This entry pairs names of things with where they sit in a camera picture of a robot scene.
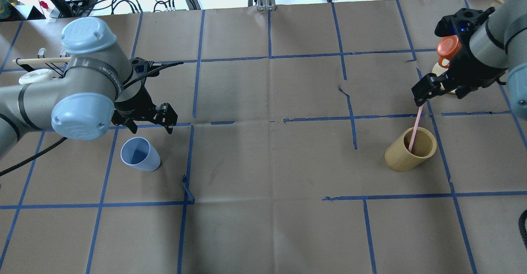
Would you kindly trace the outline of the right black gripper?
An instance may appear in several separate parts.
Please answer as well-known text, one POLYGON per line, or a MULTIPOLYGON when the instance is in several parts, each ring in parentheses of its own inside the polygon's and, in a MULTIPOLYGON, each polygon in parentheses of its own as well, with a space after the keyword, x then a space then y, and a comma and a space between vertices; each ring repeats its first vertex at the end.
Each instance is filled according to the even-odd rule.
MULTIPOLYGON (((457 82, 456 96, 459 99, 479 88, 491 86, 506 73, 506 44, 490 30, 490 19, 496 13, 497 10, 492 6, 486 10, 461 8, 437 22, 434 31, 436 36, 456 35, 462 45, 444 73, 457 82)), ((433 97, 455 90, 455 87, 440 83, 442 80, 443 77, 433 73, 424 75, 412 87, 415 105, 420 107, 433 97)))

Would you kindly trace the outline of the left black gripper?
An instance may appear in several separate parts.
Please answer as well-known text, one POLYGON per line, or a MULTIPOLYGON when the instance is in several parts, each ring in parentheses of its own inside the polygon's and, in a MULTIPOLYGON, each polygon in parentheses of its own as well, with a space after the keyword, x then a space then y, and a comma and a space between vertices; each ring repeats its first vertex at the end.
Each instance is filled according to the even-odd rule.
POLYGON ((156 106, 145 88, 146 73, 152 67, 152 62, 133 58, 131 65, 132 75, 120 98, 114 103, 111 122, 115 126, 128 128, 133 134, 138 131, 136 121, 149 122, 162 126, 171 135, 177 124, 177 113, 169 103, 156 106))

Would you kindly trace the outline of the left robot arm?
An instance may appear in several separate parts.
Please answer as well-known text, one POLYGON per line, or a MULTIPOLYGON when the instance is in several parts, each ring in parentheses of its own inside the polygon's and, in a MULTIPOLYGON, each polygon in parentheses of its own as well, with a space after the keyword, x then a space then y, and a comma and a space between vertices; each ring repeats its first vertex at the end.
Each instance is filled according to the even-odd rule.
POLYGON ((53 130, 68 139, 91 141, 109 126, 137 132, 137 121, 159 124, 172 133, 177 113, 155 105, 145 88, 167 64, 128 58, 107 23, 81 17, 64 27, 61 43, 71 60, 63 77, 1 88, 1 156, 24 135, 53 130))

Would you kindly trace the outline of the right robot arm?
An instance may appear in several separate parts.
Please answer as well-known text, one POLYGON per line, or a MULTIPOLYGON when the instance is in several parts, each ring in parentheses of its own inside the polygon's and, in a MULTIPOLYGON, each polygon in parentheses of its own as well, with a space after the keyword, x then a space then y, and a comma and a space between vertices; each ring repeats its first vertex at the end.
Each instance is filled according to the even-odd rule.
POLYGON ((452 90, 462 99, 498 83, 507 73, 510 109, 518 118, 526 119, 526 21, 526 0, 506 0, 498 9, 463 8, 443 16, 435 35, 455 36, 461 46, 444 73, 428 73, 412 87, 416 106, 452 90))

